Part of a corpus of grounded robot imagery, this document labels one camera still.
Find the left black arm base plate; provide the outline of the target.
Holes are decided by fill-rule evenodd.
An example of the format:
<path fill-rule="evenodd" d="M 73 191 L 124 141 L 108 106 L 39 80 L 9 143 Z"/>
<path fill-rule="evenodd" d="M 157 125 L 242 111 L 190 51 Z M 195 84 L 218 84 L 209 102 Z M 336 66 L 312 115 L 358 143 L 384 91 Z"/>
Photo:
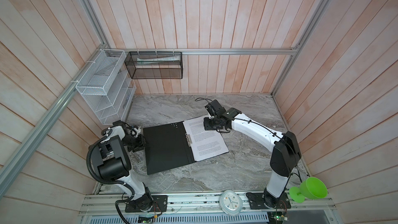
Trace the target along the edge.
<path fill-rule="evenodd" d="M 138 207 L 137 201 L 133 203 L 132 201 L 127 203 L 125 206 L 126 213 L 140 213 L 140 214 L 147 214 L 147 213 L 161 213 L 166 212 L 167 210 L 167 203 L 168 203 L 168 196 L 167 195 L 154 195 L 152 196 L 153 200 L 149 205 L 150 208 L 147 210 L 140 210 Z"/>

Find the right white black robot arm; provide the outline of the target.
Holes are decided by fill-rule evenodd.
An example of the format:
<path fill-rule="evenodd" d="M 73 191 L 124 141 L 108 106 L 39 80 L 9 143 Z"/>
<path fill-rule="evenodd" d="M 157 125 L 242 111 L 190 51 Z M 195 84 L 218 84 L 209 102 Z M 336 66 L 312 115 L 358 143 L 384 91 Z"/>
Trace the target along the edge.
<path fill-rule="evenodd" d="M 221 129 L 234 130 L 247 135 L 263 145 L 271 153 L 270 167 L 272 175 L 263 193 L 264 204 L 275 208 L 290 179 L 293 169 L 302 155 L 294 133 L 272 130 L 247 117 L 241 111 L 223 107 L 215 110 L 207 105 L 209 117 L 204 118 L 204 128 L 207 131 Z"/>

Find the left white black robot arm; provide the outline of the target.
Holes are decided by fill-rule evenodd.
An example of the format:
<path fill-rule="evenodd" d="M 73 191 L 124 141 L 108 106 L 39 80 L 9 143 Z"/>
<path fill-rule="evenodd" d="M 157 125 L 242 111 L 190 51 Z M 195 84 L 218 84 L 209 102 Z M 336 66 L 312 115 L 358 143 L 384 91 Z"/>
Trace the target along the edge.
<path fill-rule="evenodd" d="M 102 138 L 89 147 L 86 157 L 91 176 L 102 184 L 118 185 L 128 196 L 127 204 L 140 211 L 152 208 L 149 189 L 133 176 L 129 152 L 144 149 L 140 127 L 121 120 L 101 132 Z"/>

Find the blue black file folder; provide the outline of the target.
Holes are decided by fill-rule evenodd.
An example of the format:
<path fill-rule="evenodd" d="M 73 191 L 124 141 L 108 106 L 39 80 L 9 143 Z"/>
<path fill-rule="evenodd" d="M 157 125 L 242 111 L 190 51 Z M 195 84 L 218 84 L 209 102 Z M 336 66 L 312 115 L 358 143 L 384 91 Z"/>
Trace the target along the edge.
<path fill-rule="evenodd" d="M 196 163 L 182 122 L 143 129 L 148 175 Z"/>

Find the white printed paper stack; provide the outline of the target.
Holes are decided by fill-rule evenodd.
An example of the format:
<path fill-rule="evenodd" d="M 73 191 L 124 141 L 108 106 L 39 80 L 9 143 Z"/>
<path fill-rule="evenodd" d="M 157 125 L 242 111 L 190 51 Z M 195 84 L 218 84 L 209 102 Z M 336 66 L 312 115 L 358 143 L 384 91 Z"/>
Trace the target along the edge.
<path fill-rule="evenodd" d="M 229 152 L 222 135 L 217 131 L 206 131 L 204 129 L 204 118 L 202 116 L 185 120 L 182 122 L 185 131 L 192 140 L 191 150 L 195 162 L 213 158 Z"/>

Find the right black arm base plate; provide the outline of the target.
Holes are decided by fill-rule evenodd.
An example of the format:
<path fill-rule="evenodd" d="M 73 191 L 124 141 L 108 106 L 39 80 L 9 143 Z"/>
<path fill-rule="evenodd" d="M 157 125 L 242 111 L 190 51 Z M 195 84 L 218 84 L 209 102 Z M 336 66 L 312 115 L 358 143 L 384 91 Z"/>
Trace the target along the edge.
<path fill-rule="evenodd" d="M 250 209 L 269 209 L 269 207 L 265 205 L 262 192 L 261 193 L 247 192 L 246 197 L 248 199 Z M 288 199 L 288 194 L 286 192 L 282 194 L 277 204 L 277 207 L 282 209 L 291 208 L 291 203 Z"/>

